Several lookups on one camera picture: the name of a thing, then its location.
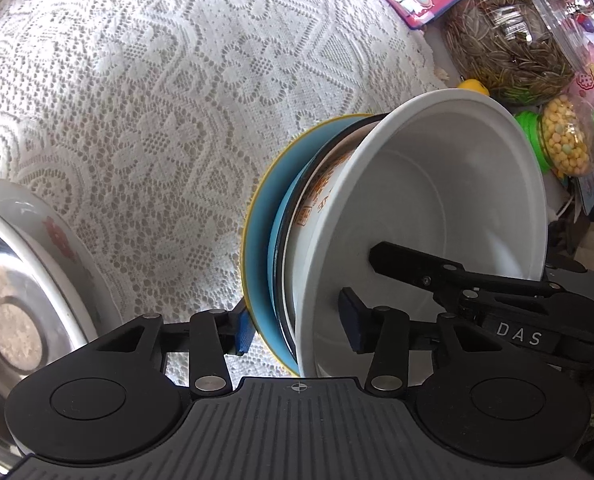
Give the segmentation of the white lace tablecloth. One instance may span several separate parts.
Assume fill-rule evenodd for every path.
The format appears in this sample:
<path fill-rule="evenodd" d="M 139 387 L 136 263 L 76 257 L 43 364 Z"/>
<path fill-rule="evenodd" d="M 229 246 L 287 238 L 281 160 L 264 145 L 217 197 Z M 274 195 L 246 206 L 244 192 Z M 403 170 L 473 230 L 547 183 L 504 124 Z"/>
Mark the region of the white lace tablecloth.
<path fill-rule="evenodd" d="M 0 0 L 0 179 L 66 220 L 124 318 L 184 321 L 239 300 L 291 140 L 441 85 L 384 0 Z"/>

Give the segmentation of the yellow rubber duck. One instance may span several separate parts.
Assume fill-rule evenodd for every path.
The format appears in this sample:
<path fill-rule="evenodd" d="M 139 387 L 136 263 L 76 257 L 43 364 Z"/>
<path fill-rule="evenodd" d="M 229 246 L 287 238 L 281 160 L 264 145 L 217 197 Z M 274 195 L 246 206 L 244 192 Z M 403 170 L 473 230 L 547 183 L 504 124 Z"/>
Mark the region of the yellow rubber duck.
<path fill-rule="evenodd" d="M 490 96 L 490 91 L 488 90 L 488 88 L 477 79 L 470 78 L 470 79 L 462 80 L 457 85 L 457 88 L 463 89 L 463 90 L 474 91 L 474 92 L 482 94 L 483 96 Z"/>

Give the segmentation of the stainless steel bowl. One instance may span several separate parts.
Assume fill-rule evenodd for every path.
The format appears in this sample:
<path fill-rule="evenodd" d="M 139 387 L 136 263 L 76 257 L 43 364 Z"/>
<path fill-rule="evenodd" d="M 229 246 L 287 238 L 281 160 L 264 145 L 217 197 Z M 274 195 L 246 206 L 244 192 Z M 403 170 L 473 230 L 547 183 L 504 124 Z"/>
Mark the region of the stainless steel bowl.
<path fill-rule="evenodd" d="M 61 268 L 0 216 L 0 474 L 22 456 L 4 420 L 11 390 L 93 336 L 88 311 Z"/>

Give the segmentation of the white bowl with orange logo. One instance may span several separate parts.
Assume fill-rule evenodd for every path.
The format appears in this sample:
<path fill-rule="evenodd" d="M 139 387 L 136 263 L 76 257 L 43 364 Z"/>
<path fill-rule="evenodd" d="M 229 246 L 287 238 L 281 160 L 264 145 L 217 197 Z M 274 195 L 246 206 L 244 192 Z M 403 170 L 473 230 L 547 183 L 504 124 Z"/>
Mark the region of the white bowl with orange logo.
<path fill-rule="evenodd" d="M 285 308 L 303 376 L 364 377 L 337 313 L 349 287 L 370 307 L 434 321 L 429 292 L 377 274 L 388 242 L 470 272 L 538 281 L 547 242 L 540 167 L 501 104 L 472 90 L 416 96 L 355 133 L 308 184 L 284 256 Z"/>

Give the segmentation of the floral white shallow bowl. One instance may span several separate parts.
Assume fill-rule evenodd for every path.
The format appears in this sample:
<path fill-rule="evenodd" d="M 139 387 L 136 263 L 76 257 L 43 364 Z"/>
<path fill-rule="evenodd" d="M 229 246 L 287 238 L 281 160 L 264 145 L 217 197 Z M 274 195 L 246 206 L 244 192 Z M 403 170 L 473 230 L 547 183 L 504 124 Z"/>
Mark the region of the floral white shallow bowl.
<path fill-rule="evenodd" d="M 29 235 L 61 267 L 89 309 L 99 334 L 122 324 L 103 274 L 64 219 L 29 188 L 0 179 L 0 216 Z"/>

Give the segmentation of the green gumball candy dispenser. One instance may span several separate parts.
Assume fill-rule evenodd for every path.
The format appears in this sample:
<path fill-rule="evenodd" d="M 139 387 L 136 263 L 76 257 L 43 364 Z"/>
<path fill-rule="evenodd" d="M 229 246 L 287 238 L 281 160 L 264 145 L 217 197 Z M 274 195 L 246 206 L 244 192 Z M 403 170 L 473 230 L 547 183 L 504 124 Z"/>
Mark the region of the green gumball candy dispenser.
<path fill-rule="evenodd" d="M 594 106 L 561 93 L 537 112 L 523 110 L 515 119 L 528 139 L 542 170 L 568 177 L 594 171 Z"/>

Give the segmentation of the sunflower seed glass jar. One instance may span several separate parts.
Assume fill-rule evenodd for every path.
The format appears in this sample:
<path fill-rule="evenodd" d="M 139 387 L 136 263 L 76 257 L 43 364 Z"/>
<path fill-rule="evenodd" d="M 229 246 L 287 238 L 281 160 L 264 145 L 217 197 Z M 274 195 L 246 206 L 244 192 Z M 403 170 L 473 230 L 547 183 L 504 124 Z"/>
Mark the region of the sunflower seed glass jar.
<path fill-rule="evenodd" d="M 460 0 L 442 30 L 460 75 L 506 105 L 554 98 L 589 61 L 565 0 Z"/>

